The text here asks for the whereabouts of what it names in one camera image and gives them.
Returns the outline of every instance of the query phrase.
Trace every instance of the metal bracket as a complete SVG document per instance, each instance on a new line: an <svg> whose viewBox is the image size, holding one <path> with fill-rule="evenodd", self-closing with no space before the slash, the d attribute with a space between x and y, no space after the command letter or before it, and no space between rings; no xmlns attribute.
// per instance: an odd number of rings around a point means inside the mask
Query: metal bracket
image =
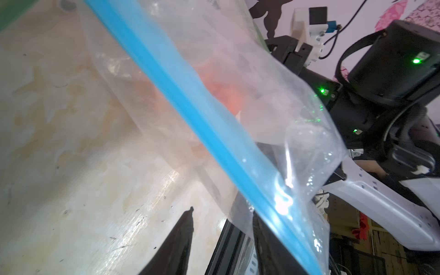
<svg viewBox="0 0 440 275"><path fill-rule="evenodd" d="M295 51L299 41L288 35L266 39L265 42L272 56L296 75L299 75L304 68L307 57L313 49L309 44L303 43L300 50Z"/></svg>
<svg viewBox="0 0 440 275"><path fill-rule="evenodd" d="M323 186L369 216L412 250L439 251L440 226L425 207L418 206L375 179L351 158L342 162L346 180Z"/></svg>
<svg viewBox="0 0 440 275"><path fill-rule="evenodd" d="M244 238L245 234L226 220L205 275L232 275Z"/></svg>
<svg viewBox="0 0 440 275"><path fill-rule="evenodd" d="M350 149L350 156L352 158L360 157L363 154L363 149Z"/></svg>

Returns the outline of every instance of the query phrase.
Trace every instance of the blue zipper seal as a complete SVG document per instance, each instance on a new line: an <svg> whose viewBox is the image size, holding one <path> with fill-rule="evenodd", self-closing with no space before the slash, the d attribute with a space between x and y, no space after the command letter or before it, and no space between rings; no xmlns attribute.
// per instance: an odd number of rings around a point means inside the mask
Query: blue zipper seal
<svg viewBox="0 0 440 275"><path fill-rule="evenodd" d="M282 215L260 190L265 184L284 185L278 170L235 117L204 87L197 73L181 57L161 28L143 12L136 0L85 2L199 137L298 263L310 275L322 275L307 241L287 226L286 218L280 218ZM226 133L235 137L233 142ZM302 230L311 230L300 219L290 222L298 223Z"/></svg>

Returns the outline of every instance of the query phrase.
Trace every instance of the pink wall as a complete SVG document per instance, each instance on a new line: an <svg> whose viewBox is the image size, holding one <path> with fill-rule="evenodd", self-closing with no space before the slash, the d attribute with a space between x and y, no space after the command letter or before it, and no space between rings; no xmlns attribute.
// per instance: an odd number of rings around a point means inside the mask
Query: pink wall
<svg viewBox="0 0 440 275"><path fill-rule="evenodd" d="M377 29L386 27L394 19L412 20L417 24L440 31L440 0L368 0L361 9L355 20L339 36L333 53L324 60L312 62L309 69L333 78L336 64L342 53L358 39L375 32ZM252 7L257 0L245 0L248 7ZM328 20L336 20L344 25L350 20L363 0L292 0L282 6L282 15L275 29L275 36L290 35L290 22L293 10L297 7L328 7ZM254 19L261 33L266 37L264 17ZM333 34L326 34L324 41ZM358 51L348 57L343 65L351 70L368 49ZM435 123L440 123L440 97L428 106L430 117Z"/></svg>

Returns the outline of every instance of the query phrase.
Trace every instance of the wooden surface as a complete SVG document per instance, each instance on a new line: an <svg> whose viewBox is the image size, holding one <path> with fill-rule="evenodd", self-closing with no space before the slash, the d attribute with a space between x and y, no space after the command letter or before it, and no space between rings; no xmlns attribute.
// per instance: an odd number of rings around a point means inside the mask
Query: wooden surface
<svg viewBox="0 0 440 275"><path fill-rule="evenodd" d="M406 260L403 246L391 234L373 231L374 251L376 256L385 259L387 275L418 275L418 268Z"/></svg>
<svg viewBox="0 0 440 275"><path fill-rule="evenodd" d="M356 208L333 194L330 194L328 201L326 213L332 227L346 227L350 235L352 229L359 228L359 211Z"/></svg>
<svg viewBox="0 0 440 275"><path fill-rule="evenodd" d="M41 0L0 33L0 83L1 275L136 275L191 206L204 274L225 215L148 145L76 12Z"/></svg>

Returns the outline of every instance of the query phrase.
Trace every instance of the white plastic part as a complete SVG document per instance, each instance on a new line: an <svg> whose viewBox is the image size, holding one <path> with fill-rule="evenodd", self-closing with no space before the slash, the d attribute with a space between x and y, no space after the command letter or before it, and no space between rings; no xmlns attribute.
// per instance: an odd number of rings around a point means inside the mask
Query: white plastic part
<svg viewBox="0 0 440 275"><path fill-rule="evenodd" d="M422 178L400 183L411 189L434 215L440 218L440 179Z"/></svg>
<svg viewBox="0 0 440 275"><path fill-rule="evenodd" d="M411 173L413 173L414 175L428 174L429 168L423 165L417 165L417 170Z"/></svg>
<svg viewBox="0 0 440 275"><path fill-rule="evenodd" d="M291 37L299 40L296 51L298 51L303 43L307 43L313 47L310 55L304 64L307 67L311 61L316 62L324 49L321 42L321 34L328 29L327 24L309 24L309 8L296 8L293 12Z"/></svg>
<svg viewBox="0 0 440 275"><path fill-rule="evenodd" d="M323 186L380 224L411 250L440 250L440 227L432 213L403 198L360 168L351 158L342 162L347 174Z"/></svg>

